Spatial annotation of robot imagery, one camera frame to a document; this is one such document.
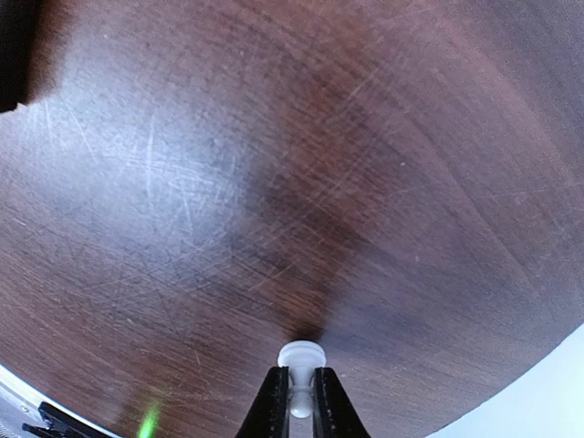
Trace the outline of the front aluminium rail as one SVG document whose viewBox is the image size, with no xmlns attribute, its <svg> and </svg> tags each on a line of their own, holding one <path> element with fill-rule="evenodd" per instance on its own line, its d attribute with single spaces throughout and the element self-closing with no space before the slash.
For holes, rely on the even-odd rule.
<svg viewBox="0 0 584 438">
<path fill-rule="evenodd" d="M 59 408 L 60 405 L 38 391 L 22 379 L 18 378 L 6 367 L 1 366 L 1 434 L 11 437 L 36 437 L 34 433 L 22 429 L 24 423 L 30 426 L 57 433 L 64 437 L 61 426 L 51 426 L 47 423 L 38 408 L 42 402 L 47 402 Z"/>
</svg>

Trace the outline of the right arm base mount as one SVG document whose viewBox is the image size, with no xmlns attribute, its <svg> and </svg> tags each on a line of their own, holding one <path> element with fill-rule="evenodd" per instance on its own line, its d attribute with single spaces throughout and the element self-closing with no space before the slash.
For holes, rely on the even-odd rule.
<svg viewBox="0 0 584 438">
<path fill-rule="evenodd" d="M 41 402 L 38 407 L 44 426 L 35 426 L 28 423 L 22 424 L 22 431 L 36 437 L 61 437 L 61 438 L 110 438 L 114 434 L 103 432 L 97 426 L 87 424 L 75 417 L 61 411 L 59 408 Z"/>
</svg>

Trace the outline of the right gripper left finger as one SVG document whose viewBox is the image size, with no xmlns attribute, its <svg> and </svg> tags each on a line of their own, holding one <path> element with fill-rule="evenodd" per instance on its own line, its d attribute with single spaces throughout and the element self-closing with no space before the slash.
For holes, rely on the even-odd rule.
<svg viewBox="0 0 584 438">
<path fill-rule="evenodd" d="M 289 437 L 288 367 L 269 369 L 235 438 Z"/>
</svg>

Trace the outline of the black and white chessboard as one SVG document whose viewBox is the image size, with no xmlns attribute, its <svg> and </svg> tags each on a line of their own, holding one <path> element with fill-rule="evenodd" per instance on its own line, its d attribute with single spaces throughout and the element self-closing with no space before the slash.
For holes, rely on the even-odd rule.
<svg viewBox="0 0 584 438">
<path fill-rule="evenodd" d="M 59 1 L 1 2 L 1 111 L 47 96 L 56 86 Z"/>
</svg>

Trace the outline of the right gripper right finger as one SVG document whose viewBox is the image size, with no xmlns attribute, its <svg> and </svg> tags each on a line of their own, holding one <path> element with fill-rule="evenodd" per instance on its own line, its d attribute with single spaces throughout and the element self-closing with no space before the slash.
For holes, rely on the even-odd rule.
<svg viewBox="0 0 584 438">
<path fill-rule="evenodd" d="M 370 438 L 332 368 L 315 369 L 313 404 L 315 438 Z"/>
</svg>

